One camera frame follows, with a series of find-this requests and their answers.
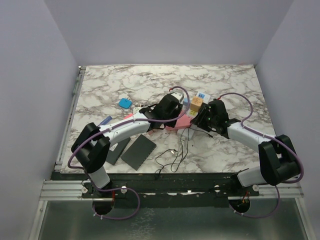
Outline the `pink triangular power strip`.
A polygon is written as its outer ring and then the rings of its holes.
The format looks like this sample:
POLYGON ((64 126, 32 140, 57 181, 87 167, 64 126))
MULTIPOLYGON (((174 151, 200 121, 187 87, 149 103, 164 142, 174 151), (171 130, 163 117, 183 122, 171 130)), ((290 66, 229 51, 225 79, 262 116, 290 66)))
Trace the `pink triangular power strip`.
POLYGON ((176 124, 174 127, 166 126, 165 129, 167 131, 177 131, 180 129, 188 128, 191 125, 190 123, 191 120, 192 118, 190 118, 188 115, 185 114, 176 121, 176 124))

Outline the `pink square plug adapter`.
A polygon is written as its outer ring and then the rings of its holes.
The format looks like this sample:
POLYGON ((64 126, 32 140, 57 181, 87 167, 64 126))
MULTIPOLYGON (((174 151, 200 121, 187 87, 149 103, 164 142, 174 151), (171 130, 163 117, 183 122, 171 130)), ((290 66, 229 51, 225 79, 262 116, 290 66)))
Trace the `pink square plug adapter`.
POLYGON ((127 116, 124 117, 124 120, 130 119, 130 118, 132 118, 133 116, 134 116, 134 114, 133 114, 133 113, 130 113, 130 114, 128 114, 127 116))

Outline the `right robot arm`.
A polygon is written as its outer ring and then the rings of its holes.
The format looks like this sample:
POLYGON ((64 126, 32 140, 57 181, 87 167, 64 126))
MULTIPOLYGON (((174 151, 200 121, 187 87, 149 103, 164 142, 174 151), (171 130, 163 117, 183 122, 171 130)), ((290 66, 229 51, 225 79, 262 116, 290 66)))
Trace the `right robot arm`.
POLYGON ((220 99, 204 103, 191 123, 207 132, 242 143, 258 153, 259 166, 240 171, 230 182, 229 189, 240 196, 249 186, 269 184, 276 186, 302 173, 295 149, 286 135, 271 136, 248 130, 244 124, 229 118, 225 104, 220 99))

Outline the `blue plug adapter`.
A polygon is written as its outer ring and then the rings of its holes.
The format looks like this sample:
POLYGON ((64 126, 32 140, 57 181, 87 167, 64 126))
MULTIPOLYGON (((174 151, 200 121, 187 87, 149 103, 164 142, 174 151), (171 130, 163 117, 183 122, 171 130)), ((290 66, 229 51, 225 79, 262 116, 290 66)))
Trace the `blue plug adapter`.
POLYGON ((132 101, 127 98, 121 98, 118 102, 118 106, 123 109, 129 109, 132 106, 132 101))

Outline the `white plug adapter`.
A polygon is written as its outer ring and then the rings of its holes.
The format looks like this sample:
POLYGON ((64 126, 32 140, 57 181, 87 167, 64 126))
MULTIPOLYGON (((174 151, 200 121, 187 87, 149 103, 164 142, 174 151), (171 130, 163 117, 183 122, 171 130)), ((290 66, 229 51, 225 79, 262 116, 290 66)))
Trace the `white plug adapter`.
POLYGON ((135 115, 136 113, 138 113, 140 110, 142 109, 142 107, 134 107, 133 108, 133 114, 135 115))

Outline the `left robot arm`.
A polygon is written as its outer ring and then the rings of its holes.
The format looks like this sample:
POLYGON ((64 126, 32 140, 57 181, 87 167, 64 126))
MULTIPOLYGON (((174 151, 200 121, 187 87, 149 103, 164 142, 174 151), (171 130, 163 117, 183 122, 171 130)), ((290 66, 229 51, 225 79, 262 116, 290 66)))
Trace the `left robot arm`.
POLYGON ((111 190, 111 180, 104 168, 110 147, 134 135, 160 129, 162 125, 174 127, 183 108, 183 99, 183 93, 169 93, 159 103, 143 107, 124 120, 103 126, 92 122, 83 128, 71 147, 71 157, 78 160, 93 181, 97 196, 106 197, 111 190))

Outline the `white power strip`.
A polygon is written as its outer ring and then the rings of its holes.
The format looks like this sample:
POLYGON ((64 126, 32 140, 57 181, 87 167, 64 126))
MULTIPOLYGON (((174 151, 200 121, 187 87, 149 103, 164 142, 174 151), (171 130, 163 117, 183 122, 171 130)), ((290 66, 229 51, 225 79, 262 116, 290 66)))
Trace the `white power strip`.
MULTIPOLYGON (((191 97, 191 100, 195 96, 203 98, 203 104, 202 105, 207 104, 209 102, 209 100, 210 100, 210 97, 211 97, 210 95, 208 95, 208 94, 206 94, 206 93, 204 93, 202 91, 198 91, 196 95, 191 97)), ((195 111, 190 110, 190 106, 189 106, 189 109, 188 109, 188 111, 186 112, 185 115, 188 115, 191 118, 191 120, 193 120, 198 115, 199 112, 200 112, 200 109, 199 109, 198 112, 195 112, 195 111)), ((199 130, 199 128, 196 127, 194 124, 191 124, 191 121, 190 121, 190 126, 187 127, 187 128, 183 128, 183 129, 177 130, 177 135, 179 137, 182 137, 183 139, 188 138, 190 140, 196 130, 199 130)))

